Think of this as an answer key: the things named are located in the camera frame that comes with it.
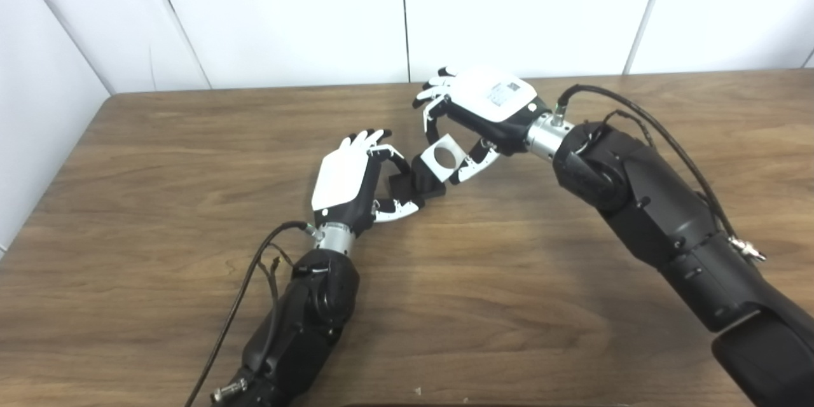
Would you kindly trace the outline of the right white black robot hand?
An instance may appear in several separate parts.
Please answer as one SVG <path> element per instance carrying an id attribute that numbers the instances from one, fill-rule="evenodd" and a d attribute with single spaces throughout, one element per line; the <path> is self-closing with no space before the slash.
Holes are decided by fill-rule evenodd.
<path id="1" fill-rule="evenodd" d="M 528 151 L 532 124 L 551 109 L 526 81 L 491 66 L 445 66 L 422 85 L 412 102 L 424 110 L 425 137 L 439 140 L 437 122 L 447 117 L 479 135 L 448 178 L 456 186 L 491 166 L 500 155 Z"/>

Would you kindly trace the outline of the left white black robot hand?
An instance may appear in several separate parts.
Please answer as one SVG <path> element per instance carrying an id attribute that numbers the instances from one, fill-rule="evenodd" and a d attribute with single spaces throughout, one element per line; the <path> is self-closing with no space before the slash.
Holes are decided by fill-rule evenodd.
<path id="1" fill-rule="evenodd" d="M 398 221 L 424 207 L 409 195 L 377 198 L 383 164 L 392 162 L 399 176 L 411 178 L 410 164 L 392 144 L 389 129 L 366 129 L 344 137 L 318 170 L 311 206 L 317 227 L 342 224 L 359 238 L 376 223 Z"/>

